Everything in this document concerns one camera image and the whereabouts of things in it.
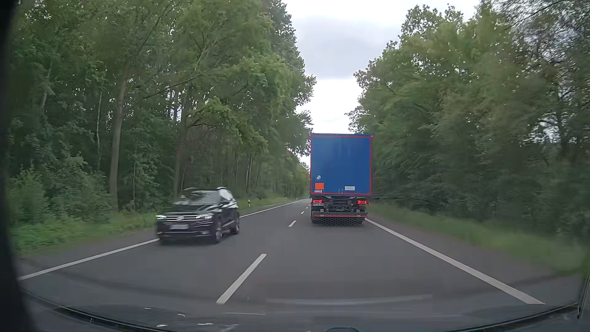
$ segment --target tree trunk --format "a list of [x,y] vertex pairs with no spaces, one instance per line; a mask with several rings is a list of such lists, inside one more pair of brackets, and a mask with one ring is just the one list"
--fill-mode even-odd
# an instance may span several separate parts
[[240,164],[240,146],[238,145],[238,151],[235,153],[235,170],[234,170],[234,185],[238,185],[238,166]]
[[246,170],[246,193],[250,192],[250,169],[252,169],[252,157],[250,157],[248,169]]
[[137,167],[137,142],[135,142],[135,153],[133,154],[133,205],[132,209],[135,211],[135,169]]
[[[51,62],[49,62],[49,69],[47,70],[47,84],[49,84],[49,78],[51,76],[51,68],[53,67],[53,60],[51,60]],[[43,112],[43,110],[45,109],[45,103],[47,102],[47,93],[49,93],[49,87],[46,87],[45,89],[43,89],[43,98],[41,99],[41,106],[39,106],[39,110],[41,112]]]
[[123,124],[123,105],[125,104],[125,92],[127,89],[127,75],[129,70],[123,70],[123,80],[121,82],[121,89],[119,90],[119,104],[117,111],[114,114],[113,124],[113,148],[111,150],[111,167],[109,173],[109,193],[113,196],[114,206],[119,208],[119,201],[117,200],[117,173],[119,171],[119,145],[121,142],[121,125]]
[[181,121],[178,127],[178,147],[176,149],[176,162],[174,163],[174,186],[173,186],[173,194],[174,197],[180,193],[179,187],[181,185],[181,168],[183,164],[183,160],[186,155],[186,118],[188,117],[188,113],[190,112],[190,107],[187,104],[187,97],[188,90],[185,91],[184,100],[182,102],[182,109],[181,109]]
[[102,105],[103,102],[103,91],[102,89],[100,90],[100,97],[99,97],[99,109],[96,112],[96,155],[98,157],[98,160],[96,162],[96,169],[100,170],[100,134],[99,134],[99,130],[100,130],[100,107]]
[[258,171],[256,172],[256,184],[254,185],[254,188],[256,188],[256,189],[258,189],[258,179],[260,178],[260,168],[262,168],[262,161],[258,165]]

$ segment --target forest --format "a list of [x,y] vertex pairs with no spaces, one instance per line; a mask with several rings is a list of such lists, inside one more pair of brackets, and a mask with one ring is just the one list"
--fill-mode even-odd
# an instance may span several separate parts
[[310,100],[281,0],[22,1],[11,223],[155,211],[187,187],[307,193]]
[[408,11],[355,77],[376,198],[430,214],[590,238],[590,2]]

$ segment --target blue truck trailer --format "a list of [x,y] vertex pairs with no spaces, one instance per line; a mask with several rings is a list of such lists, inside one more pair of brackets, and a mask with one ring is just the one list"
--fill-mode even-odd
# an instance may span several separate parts
[[312,223],[362,224],[372,189],[372,135],[311,134]]

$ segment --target asphalt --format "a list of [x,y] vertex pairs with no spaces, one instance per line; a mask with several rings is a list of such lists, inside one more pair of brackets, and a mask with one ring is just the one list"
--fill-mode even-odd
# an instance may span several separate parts
[[[241,233],[216,245],[196,241],[162,246],[155,241],[21,282],[62,305],[136,323],[142,319],[112,308],[165,308],[186,315],[374,317],[430,321],[448,329],[464,327],[467,320],[520,317],[578,296],[578,276],[561,276],[505,253],[369,215],[373,222],[543,303],[527,304],[370,222],[312,225],[309,203],[305,199],[245,216]],[[150,230],[89,243],[21,259],[19,269],[26,276],[154,238]],[[228,289],[229,297],[220,304]]]

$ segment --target windshield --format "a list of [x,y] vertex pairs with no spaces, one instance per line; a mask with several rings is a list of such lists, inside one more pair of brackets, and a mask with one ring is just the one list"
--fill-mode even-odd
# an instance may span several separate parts
[[579,299],[590,1],[15,15],[0,166],[28,291],[168,330],[448,331]]
[[186,191],[172,203],[173,206],[219,203],[217,191]]

